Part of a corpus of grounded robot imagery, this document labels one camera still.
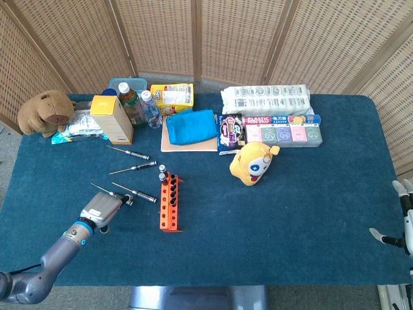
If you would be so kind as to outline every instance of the blue pouch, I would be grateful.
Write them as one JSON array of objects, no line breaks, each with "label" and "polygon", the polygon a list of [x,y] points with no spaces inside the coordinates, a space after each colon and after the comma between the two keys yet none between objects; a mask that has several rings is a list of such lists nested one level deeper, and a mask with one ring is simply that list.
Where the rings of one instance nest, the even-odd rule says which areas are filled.
[{"label": "blue pouch", "polygon": [[169,143],[186,145],[212,139],[217,136],[212,110],[193,112],[185,110],[166,119]]}]

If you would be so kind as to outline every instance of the orange test tube rack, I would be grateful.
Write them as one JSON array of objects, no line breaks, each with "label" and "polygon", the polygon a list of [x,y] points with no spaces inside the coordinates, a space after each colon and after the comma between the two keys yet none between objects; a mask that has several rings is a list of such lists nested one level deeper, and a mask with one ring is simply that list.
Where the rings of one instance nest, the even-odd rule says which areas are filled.
[{"label": "orange test tube rack", "polygon": [[[168,185],[161,183],[161,215],[159,221],[159,228],[166,233],[181,233],[178,229],[178,189],[179,179],[178,175],[168,173]],[[175,187],[175,202],[172,203],[172,186]]]}]

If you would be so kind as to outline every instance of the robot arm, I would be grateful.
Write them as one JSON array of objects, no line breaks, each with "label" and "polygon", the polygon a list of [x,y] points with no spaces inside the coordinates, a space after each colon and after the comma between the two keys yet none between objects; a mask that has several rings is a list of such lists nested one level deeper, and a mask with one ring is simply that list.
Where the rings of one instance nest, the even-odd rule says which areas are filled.
[{"label": "robot arm", "polygon": [[0,273],[0,301],[38,304],[52,289],[56,278],[95,229],[104,229],[124,203],[131,204],[129,195],[109,196],[97,193],[82,210],[81,216],[41,257],[38,273]]}]

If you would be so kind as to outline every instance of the blue table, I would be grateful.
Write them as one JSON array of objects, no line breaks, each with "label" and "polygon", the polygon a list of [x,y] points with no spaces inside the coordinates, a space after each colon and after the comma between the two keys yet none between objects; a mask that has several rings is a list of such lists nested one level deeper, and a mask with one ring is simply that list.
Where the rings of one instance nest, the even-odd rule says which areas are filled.
[{"label": "blue table", "polygon": [[[87,96],[74,96],[87,99]],[[218,94],[195,96],[219,112]],[[376,227],[401,235],[399,200],[381,124],[364,96],[313,95],[323,144],[282,149],[253,187],[229,173],[233,156],[161,153],[161,131],[135,132],[126,149],[151,155],[184,183],[179,234],[159,230],[159,205],[123,207],[110,232],[96,234],[58,285],[396,284],[409,259],[377,242]],[[36,264],[111,181],[159,196],[156,168],[108,173],[141,163],[101,139],[51,145],[25,136],[0,213],[0,270]]]}]

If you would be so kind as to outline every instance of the capybara plush toy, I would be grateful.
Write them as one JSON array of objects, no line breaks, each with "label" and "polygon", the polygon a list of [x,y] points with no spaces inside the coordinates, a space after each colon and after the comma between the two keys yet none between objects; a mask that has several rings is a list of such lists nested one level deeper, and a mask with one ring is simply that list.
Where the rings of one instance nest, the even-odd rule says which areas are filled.
[{"label": "capybara plush toy", "polygon": [[74,105],[69,97],[58,90],[48,90],[25,102],[17,114],[17,122],[25,134],[40,132],[43,137],[62,132],[74,115]]}]

